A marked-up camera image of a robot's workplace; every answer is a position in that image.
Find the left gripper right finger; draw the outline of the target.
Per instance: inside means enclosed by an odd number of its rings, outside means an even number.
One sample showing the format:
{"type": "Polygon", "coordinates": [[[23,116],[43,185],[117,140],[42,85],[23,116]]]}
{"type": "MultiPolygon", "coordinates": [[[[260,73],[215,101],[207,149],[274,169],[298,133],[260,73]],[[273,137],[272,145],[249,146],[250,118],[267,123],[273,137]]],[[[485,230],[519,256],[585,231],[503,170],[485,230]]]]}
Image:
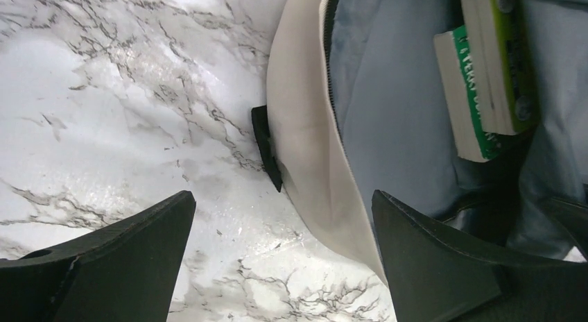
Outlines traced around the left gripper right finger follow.
{"type": "Polygon", "coordinates": [[[492,244],[377,190],[375,232],[398,321],[586,321],[587,264],[492,244]]]}

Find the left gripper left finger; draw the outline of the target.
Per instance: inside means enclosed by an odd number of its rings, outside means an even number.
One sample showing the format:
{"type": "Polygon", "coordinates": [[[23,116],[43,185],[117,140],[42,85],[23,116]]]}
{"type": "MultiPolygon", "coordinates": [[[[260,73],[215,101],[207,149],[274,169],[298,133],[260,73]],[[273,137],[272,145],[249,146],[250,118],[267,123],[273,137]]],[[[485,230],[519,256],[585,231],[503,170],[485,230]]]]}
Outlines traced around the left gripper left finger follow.
{"type": "Polygon", "coordinates": [[[196,202],[181,191],[94,232],[1,261],[2,321],[165,321],[196,202]]]}

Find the cream canvas backpack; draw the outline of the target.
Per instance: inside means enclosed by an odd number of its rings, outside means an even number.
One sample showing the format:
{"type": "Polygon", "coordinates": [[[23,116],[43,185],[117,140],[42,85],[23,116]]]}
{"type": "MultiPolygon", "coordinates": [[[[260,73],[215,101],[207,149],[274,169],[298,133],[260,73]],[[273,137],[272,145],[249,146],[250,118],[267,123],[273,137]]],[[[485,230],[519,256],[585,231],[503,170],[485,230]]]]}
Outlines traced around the cream canvas backpack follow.
{"type": "Polygon", "coordinates": [[[587,184],[587,0],[521,0],[542,119],[524,165],[474,164],[453,142],[433,36],[459,0],[287,0],[266,79],[270,159],[311,233],[385,280],[372,195],[440,218],[468,193],[519,185],[509,248],[564,259],[572,241],[539,208],[583,203],[587,184]]]}

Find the green illustrated book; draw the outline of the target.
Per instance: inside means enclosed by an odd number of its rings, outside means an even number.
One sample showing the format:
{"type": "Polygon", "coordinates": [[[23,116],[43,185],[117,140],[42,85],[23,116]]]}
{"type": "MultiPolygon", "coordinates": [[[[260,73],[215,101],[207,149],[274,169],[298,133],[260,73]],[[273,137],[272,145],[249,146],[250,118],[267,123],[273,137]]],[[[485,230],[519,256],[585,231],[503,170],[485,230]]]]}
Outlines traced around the green illustrated book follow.
{"type": "Polygon", "coordinates": [[[472,162],[496,158],[503,143],[482,128],[466,28],[459,26],[437,34],[433,42],[458,156],[472,162]]]}
{"type": "Polygon", "coordinates": [[[485,132],[518,135],[540,118],[520,0],[461,0],[485,132]]]}

